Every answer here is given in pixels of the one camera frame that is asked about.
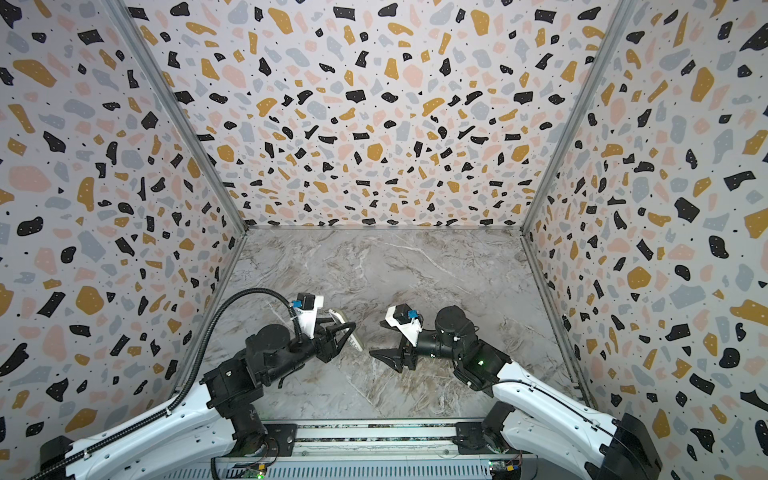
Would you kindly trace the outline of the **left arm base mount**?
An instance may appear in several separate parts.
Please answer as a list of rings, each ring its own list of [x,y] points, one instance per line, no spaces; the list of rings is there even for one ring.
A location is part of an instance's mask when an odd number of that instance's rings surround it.
[[[229,457],[258,460],[290,457],[297,440],[296,423],[267,423],[263,433],[250,434],[238,440]]]

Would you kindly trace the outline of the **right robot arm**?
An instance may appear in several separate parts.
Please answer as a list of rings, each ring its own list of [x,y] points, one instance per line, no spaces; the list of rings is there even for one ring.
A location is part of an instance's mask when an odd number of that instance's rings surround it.
[[[401,336],[398,347],[371,351],[396,372],[421,357],[447,359],[454,376],[495,399],[482,423],[487,448],[524,451],[580,479],[656,479],[663,468],[647,427],[631,414],[615,418],[588,407],[528,372],[480,339],[458,306],[442,308],[434,326],[406,304],[388,308],[382,326]]]

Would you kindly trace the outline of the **white remote control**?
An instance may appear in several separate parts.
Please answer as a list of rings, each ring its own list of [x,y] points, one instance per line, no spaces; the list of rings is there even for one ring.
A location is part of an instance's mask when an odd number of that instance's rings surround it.
[[[358,352],[363,352],[363,343],[356,333],[356,324],[350,321],[341,310],[329,309],[328,314],[336,326],[344,326],[343,334],[346,336],[346,343]]]

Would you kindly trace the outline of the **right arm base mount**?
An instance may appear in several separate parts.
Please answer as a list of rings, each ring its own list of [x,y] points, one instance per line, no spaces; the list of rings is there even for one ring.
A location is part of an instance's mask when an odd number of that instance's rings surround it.
[[[479,422],[458,422],[452,442],[460,454],[509,454],[515,449],[502,435],[507,417],[516,409],[506,403],[496,402]]]

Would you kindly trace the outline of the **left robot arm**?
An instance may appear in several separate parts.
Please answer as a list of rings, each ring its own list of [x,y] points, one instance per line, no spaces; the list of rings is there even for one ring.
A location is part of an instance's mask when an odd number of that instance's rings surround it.
[[[245,346],[212,370],[200,371],[215,325],[237,300],[269,295],[283,304],[291,323],[268,324],[248,336]],[[320,317],[321,296],[298,294],[293,301],[261,287],[228,298],[214,314],[189,376],[170,400],[133,420],[79,441],[59,436],[40,449],[38,479],[147,478],[196,459],[216,459],[235,447],[252,444],[274,457],[280,443],[255,408],[266,388],[317,359],[336,358],[353,336],[353,322]]]

